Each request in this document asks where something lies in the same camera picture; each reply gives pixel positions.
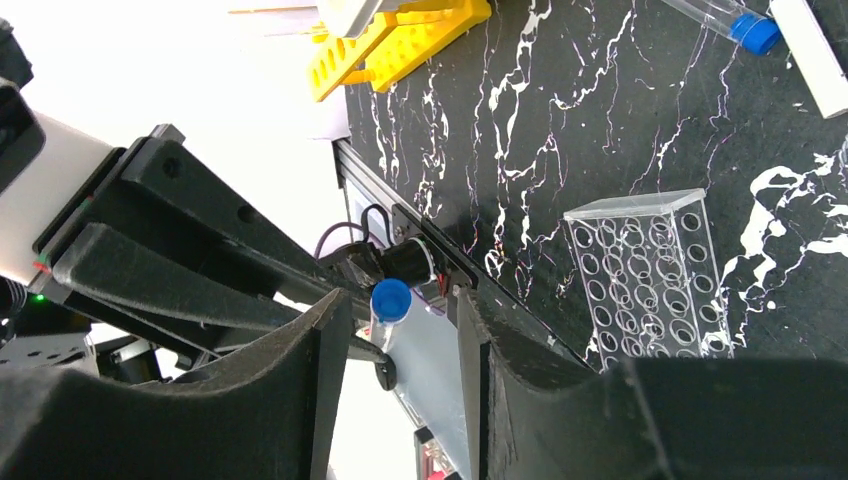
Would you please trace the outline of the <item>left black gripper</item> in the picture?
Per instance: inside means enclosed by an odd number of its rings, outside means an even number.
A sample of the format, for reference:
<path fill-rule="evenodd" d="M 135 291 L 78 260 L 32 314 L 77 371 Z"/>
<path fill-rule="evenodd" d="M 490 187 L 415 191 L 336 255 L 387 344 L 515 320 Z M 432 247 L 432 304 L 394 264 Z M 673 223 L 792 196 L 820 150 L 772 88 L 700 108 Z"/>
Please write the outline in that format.
<path fill-rule="evenodd" d="M 367 316 L 363 288 L 322 267 L 178 141 L 151 135 L 113 148 L 58 122 L 33 125 L 26 139 L 48 210 L 30 285 L 50 300 L 273 331 L 301 315 L 276 294 L 311 305 L 341 290 L 353 316 Z M 172 383 L 215 391 L 282 372 L 293 376 L 286 391 L 296 381 L 328 391 L 349 359 L 373 364 L 383 390 L 397 386 L 392 358 L 336 317 L 299 318 Z"/>

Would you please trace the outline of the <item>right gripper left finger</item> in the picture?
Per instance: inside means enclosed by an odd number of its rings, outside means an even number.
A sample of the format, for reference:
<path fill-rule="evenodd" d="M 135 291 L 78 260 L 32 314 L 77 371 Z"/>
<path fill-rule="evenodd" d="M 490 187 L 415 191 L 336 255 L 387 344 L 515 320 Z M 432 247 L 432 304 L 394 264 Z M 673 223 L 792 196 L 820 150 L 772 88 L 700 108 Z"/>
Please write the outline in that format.
<path fill-rule="evenodd" d="M 352 304 L 334 290 L 297 319 L 308 317 L 352 321 Z M 172 382 L 129 386 L 73 368 L 5 370 L 1 475 L 323 479 L 343 379 L 328 391 L 306 391 L 302 381 L 286 391 L 292 378 L 274 372 L 209 391 Z"/>

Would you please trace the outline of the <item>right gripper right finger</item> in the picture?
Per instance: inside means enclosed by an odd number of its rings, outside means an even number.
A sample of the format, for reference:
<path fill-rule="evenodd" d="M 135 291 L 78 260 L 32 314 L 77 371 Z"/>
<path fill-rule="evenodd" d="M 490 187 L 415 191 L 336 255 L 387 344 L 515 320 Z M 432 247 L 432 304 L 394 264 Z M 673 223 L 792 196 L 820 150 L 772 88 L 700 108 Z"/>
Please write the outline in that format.
<path fill-rule="evenodd" d="M 595 373 L 456 295 L 477 479 L 843 479 L 847 368 L 627 358 Z"/>

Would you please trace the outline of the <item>yellow test tube rack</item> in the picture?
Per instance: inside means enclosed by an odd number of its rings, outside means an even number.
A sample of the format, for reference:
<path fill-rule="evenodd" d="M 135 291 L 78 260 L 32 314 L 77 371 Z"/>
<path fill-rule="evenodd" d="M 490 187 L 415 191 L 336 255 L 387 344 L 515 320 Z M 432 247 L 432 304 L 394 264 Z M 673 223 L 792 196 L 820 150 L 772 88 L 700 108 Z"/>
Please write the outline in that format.
<path fill-rule="evenodd" d="M 363 1 L 341 35 L 328 21 L 313 34 L 311 97 L 363 83 L 385 93 L 491 13 L 487 1 Z"/>

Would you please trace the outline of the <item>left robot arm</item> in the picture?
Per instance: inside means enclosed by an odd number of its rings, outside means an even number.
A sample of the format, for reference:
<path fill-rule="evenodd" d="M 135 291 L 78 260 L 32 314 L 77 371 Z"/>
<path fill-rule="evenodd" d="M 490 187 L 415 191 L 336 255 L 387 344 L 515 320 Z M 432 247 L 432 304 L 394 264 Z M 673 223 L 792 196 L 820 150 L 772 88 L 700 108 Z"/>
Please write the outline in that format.
<path fill-rule="evenodd" d="M 32 67 L 1 25 L 1 362 L 79 356 L 91 322 L 191 369 L 295 320 L 335 288 L 370 318 L 370 285 L 322 265 L 209 170 L 169 124 L 114 147 L 33 111 Z M 289 305 L 275 301 L 289 298 Z"/>

